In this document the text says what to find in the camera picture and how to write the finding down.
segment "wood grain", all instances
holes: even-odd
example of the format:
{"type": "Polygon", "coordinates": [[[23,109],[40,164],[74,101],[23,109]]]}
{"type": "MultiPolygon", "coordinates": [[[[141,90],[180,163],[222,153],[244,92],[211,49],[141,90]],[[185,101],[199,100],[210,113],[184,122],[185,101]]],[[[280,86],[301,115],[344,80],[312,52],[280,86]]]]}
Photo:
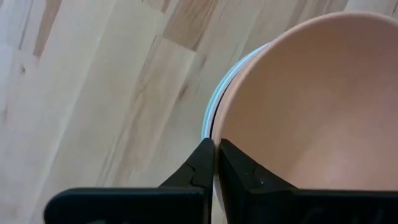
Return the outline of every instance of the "wood grain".
{"type": "MultiPolygon", "coordinates": [[[[310,18],[398,0],[0,0],[0,218],[42,223],[55,193],[153,187],[200,142],[243,55],[310,18]]],[[[214,197],[213,223],[225,223],[214,197]]]]}

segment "wooden floor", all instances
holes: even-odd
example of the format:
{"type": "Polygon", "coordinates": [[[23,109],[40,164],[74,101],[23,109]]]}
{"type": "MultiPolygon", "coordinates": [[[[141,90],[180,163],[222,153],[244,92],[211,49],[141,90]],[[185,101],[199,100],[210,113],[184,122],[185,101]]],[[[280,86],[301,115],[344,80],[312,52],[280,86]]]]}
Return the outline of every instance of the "wooden floor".
{"type": "Polygon", "coordinates": [[[397,2],[0,0],[0,222],[42,223],[70,187],[159,185],[243,55],[330,12],[398,17],[397,2]]]}

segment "black holder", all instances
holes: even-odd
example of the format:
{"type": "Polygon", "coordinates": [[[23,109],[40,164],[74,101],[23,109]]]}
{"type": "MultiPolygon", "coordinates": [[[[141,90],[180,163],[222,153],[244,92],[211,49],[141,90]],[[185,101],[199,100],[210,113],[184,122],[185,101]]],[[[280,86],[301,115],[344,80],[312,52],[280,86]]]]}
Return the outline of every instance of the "black holder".
{"type": "MultiPolygon", "coordinates": [[[[47,204],[45,223],[211,223],[214,164],[204,139],[159,187],[66,190],[47,204]]],[[[398,223],[398,192],[298,189],[226,139],[218,170],[228,223],[398,223]]]]}

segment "black plastic part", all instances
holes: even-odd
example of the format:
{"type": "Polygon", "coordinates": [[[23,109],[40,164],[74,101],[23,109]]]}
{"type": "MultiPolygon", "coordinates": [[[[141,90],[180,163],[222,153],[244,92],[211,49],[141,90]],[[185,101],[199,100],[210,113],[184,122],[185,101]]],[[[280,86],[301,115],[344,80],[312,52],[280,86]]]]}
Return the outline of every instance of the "black plastic part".
{"type": "Polygon", "coordinates": [[[214,158],[205,139],[158,188],[66,190],[47,204],[45,223],[211,223],[214,158]]]}
{"type": "Polygon", "coordinates": [[[228,223],[398,223],[398,192],[302,190],[228,140],[219,173],[228,223]]]}

